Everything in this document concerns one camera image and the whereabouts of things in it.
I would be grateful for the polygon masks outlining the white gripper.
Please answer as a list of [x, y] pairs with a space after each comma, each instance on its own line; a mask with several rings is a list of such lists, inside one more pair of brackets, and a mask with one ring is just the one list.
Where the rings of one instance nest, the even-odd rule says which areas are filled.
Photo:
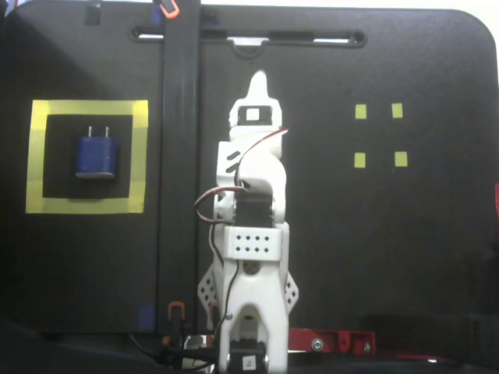
[[245, 148], [284, 128], [281, 106], [278, 100], [268, 96], [265, 71], [253, 75], [246, 98], [233, 104], [228, 120], [229, 141]]

